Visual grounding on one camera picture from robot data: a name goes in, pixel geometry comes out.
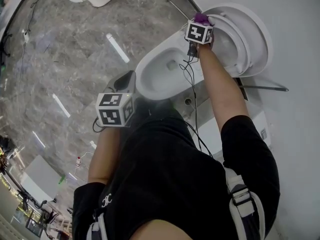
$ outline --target marble floor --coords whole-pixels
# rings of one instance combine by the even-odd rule
[[[101,8],[87,1],[39,0],[29,26],[30,40],[24,44],[22,30],[28,28],[34,1],[21,4],[8,30],[13,37],[6,44],[11,57],[6,58],[0,79],[0,135],[10,136],[18,147],[12,170],[17,177],[37,155],[68,176],[74,174],[78,156],[94,151],[91,141],[97,143],[92,124],[98,93],[119,73],[134,70],[186,19],[166,0],[112,0]],[[189,17],[195,14],[187,0],[174,1]],[[123,48],[129,63],[114,50],[107,33]],[[184,99],[174,98],[181,110]],[[73,191],[84,184],[81,179],[87,178],[91,157],[88,153],[83,158],[78,181],[61,184],[57,199],[62,206],[72,206]]]

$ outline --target black sleeve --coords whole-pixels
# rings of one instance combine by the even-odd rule
[[[252,120],[245,115],[235,116],[224,124],[221,140],[224,166],[241,175],[262,202],[267,235],[276,219],[280,198],[276,161]]]
[[[94,222],[94,210],[99,207],[99,197],[106,185],[88,183],[77,188],[73,197],[72,239],[87,238],[89,226]]]

